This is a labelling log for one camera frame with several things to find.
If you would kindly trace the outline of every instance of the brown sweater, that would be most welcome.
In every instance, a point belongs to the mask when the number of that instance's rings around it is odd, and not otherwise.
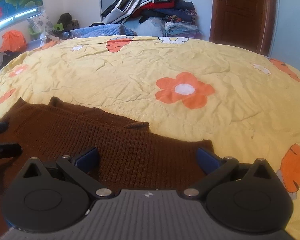
[[[7,121],[9,128],[0,134],[0,143],[17,142],[23,153],[0,160],[0,198],[32,156],[45,162],[94,146],[100,153],[100,165],[89,175],[112,190],[183,190],[204,177],[195,159],[198,147],[213,151],[209,140],[190,143],[155,135],[147,131],[147,122],[58,98],[52,98],[48,106],[19,99],[1,121]],[[6,230],[0,214],[0,235]]]

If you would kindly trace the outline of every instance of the blue quilt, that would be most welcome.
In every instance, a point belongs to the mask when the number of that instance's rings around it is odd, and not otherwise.
[[[137,34],[133,30],[122,24],[106,24],[72,30],[70,38],[91,38],[111,35],[137,36]]]

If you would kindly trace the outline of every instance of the silver screw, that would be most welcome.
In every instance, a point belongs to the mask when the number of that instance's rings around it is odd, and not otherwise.
[[[109,190],[108,188],[100,188],[96,191],[96,194],[100,197],[108,197],[111,195],[112,191]]]
[[[195,188],[187,188],[183,191],[183,194],[185,194],[188,197],[195,197],[199,195],[199,191]]]

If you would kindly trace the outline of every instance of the yellow bedsheet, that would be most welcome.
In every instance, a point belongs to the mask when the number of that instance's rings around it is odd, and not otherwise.
[[[26,52],[0,72],[0,118],[22,97],[52,96],[139,121],[217,155],[266,158],[290,192],[300,239],[300,72],[253,52],[186,38],[73,39]]]

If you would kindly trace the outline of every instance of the brown wooden door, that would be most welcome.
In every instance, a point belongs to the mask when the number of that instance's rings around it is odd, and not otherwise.
[[[257,52],[265,0],[215,0],[211,41]]]

